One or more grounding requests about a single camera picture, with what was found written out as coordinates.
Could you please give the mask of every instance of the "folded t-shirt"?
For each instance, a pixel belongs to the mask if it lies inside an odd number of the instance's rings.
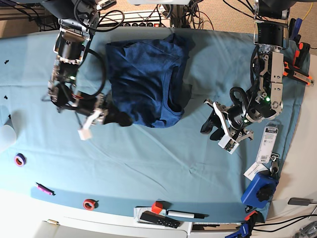
[[[163,40],[107,44],[107,78],[114,104],[135,124],[175,125],[184,114],[179,97],[188,51],[188,41],[175,34]]]

